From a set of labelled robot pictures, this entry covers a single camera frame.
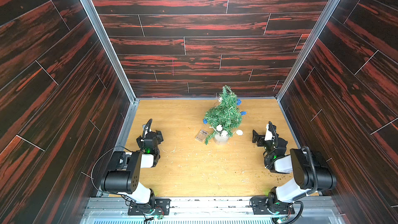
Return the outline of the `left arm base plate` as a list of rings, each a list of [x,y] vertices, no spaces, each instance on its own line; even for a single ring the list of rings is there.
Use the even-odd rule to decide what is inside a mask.
[[[129,216],[149,215],[149,216],[166,216],[170,213],[171,199],[155,198],[149,203],[138,204],[130,203],[127,214]]]

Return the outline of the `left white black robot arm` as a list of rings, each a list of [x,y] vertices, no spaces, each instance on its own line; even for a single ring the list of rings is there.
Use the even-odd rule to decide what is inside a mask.
[[[140,183],[142,168],[153,168],[160,159],[158,145],[163,142],[161,131],[145,132],[137,142],[140,150],[115,151],[101,179],[101,189],[111,194],[128,197],[136,204],[155,206],[154,192]]]

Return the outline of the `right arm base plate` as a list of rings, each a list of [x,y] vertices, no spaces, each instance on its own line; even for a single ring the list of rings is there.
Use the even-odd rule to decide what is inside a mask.
[[[252,197],[249,206],[255,215],[289,215],[295,213],[293,203],[281,202],[266,197]]]

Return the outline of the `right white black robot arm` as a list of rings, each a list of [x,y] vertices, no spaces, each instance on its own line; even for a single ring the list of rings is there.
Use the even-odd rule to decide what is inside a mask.
[[[290,149],[287,155],[288,142],[280,138],[274,129],[267,130],[265,135],[253,130],[252,142],[264,147],[266,169],[276,174],[293,174],[293,179],[272,188],[265,200],[258,200],[255,210],[267,209],[272,214],[293,214],[295,201],[314,192],[336,187],[336,176],[321,153],[312,152],[307,146],[303,146],[300,149]]]

